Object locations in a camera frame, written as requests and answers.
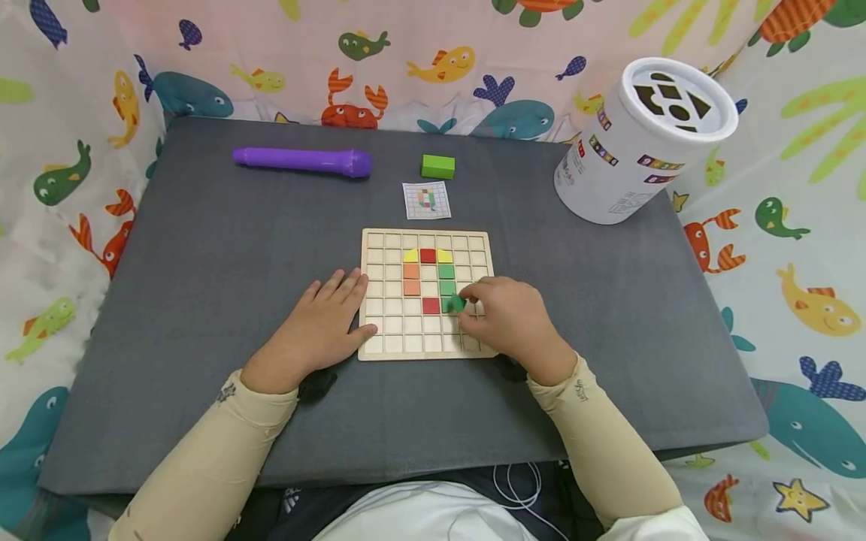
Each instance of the green block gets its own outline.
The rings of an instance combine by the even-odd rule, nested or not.
[[[447,156],[424,154],[421,160],[421,176],[451,180],[454,178],[454,162],[453,158]]]

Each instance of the child's hand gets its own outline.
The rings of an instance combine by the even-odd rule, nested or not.
[[[502,276],[487,277],[464,287],[460,296],[480,300],[486,314],[474,319],[465,310],[460,312],[463,330],[523,365],[535,382],[555,385],[572,374],[577,356],[553,327],[534,287]]]
[[[266,394],[297,389],[309,373],[346,359],[376,334],[375,325],[348,332],[368,279],[359,268],[343,280],[345,274],[340,269],[324,286],[317,280],[307,288],[288,319],[243,368],[241,381],[247,388]]]

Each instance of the purple toy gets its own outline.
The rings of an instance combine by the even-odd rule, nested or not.
[[[370,176],[373,160],[370,154],[359,150],[327,152],[297,151],[288,148],[236,148],[232,152],[236,164],[253,167],[277,167],[339,173],[347,177]]]

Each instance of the child's right hand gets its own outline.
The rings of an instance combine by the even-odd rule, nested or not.
[[[536,383],[552,386],[572,374],[577,355],[553,327],[534,287],[504,276],[487,277],[464,287],[460,296],[480,300],[486,314],[480,319],[465,310],[457,314],[463,330],[520,363]]]

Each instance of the wooden puzzle board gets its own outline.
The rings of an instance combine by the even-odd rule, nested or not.
[[[483,231],[364,229],[361,270],[370,277],[359,324],[379,332],[358,352],[362,361],[489,358],[496,352],[462,332],[450,296],[493,276]],[[484,317],[481,303],[466,308]]]

